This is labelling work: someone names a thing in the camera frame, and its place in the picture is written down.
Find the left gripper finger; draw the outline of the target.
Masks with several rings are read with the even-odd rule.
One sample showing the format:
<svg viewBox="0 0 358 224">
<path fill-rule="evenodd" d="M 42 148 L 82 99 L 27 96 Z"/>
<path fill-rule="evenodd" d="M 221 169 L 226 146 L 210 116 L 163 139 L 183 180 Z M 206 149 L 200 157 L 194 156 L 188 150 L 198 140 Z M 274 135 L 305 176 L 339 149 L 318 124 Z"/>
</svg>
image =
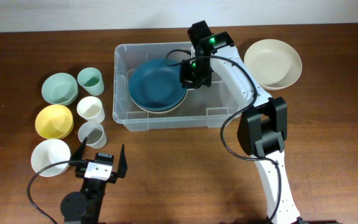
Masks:
<svg viewBox="0 0 358 224">
<path fill-rule="evenodd" d="M 69 165 L 74 165 L 76 162 L 82 160 L 87 140 L 88 140 L 88 138 L 85 137 L 84 140 L 82 141 L 81 145 L 79 146 L 79 148 L 71 155 Z"/>
<path fill-rule="evenodd" d="M 127 161 L 126 161 L 126 156 L 125 156 L 125 148 L 124 148 L 124 144 L 121 147 L 121 152 L 120 152 L 120 158 L 119 158 L 119 164 L 118 164 L 118 169 L 117 169 L 117 177 L 118 178 L 124 178 L 126 176 L 127 173 Z"/>
</svg>

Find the white small bowl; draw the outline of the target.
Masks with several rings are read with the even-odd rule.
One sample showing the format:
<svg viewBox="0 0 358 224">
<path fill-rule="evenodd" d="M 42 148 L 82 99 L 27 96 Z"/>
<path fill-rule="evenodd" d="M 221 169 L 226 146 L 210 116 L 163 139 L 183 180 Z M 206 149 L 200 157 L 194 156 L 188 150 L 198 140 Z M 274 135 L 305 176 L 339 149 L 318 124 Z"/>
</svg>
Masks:
<svg viewBox="0 0 358 224">
<path fill-rule="evenodd" d="M 59 139 L 48 139 L 41 142 L 32 152 L 30 163 L 35 173 L 51 164 L 68 161 L 71 157 L 71 151 L 68 145 Z M 42 177 L 53 177 L 64 173 L 69 165 L 60 164 L 51 167 L 42 173 Z"/>
</svg>

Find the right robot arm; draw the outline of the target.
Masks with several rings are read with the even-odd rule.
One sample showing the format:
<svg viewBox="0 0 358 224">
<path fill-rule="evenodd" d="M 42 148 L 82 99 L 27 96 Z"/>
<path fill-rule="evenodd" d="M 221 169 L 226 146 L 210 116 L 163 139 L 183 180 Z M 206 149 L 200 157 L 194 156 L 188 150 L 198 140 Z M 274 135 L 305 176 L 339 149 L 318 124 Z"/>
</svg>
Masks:
<svg viewBox="0 0 358 224">
<path fill-rule="evenodd" d="M 250 75 L 239 59 L 238 50 L 225 31 L 214 34 L 205 21 L 194 23 L 187 31 L 191 56 L 180 65 L 180 82 L 184 88 L 210 86 L 217 73 L 239 105 L 228 117 L 225 127 L 239 117 L 237 139 L 245 161 L 255 163 L 267 200 L 268 223 L 303 223 L 293 200 L 285 170 L 284 142 L 287 138 L 287 104 L 273 98 Z"/>
</svg>

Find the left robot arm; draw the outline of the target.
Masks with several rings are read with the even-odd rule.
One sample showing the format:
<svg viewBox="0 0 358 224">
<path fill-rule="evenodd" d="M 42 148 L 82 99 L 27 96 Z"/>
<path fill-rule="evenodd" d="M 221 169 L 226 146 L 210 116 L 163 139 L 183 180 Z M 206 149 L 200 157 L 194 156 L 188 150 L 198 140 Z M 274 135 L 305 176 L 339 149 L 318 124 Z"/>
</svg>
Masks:
<svg viewBox="0 0 358 224">
<path fill-rule="evenodd" d="M 69 165 L 75 166 L 75 176 L 83 180 L 80 191 L 67 194 L 60 211 L 65 223 L 97 223 L 107 184 L 126 176 L 127 161 L 124 147 L 121 147 L 117 171 L 113 171 L 114 156 L 98 152 L 93 160 L 83 160 L 87 138 L 70 157 Z"/>
</svg>

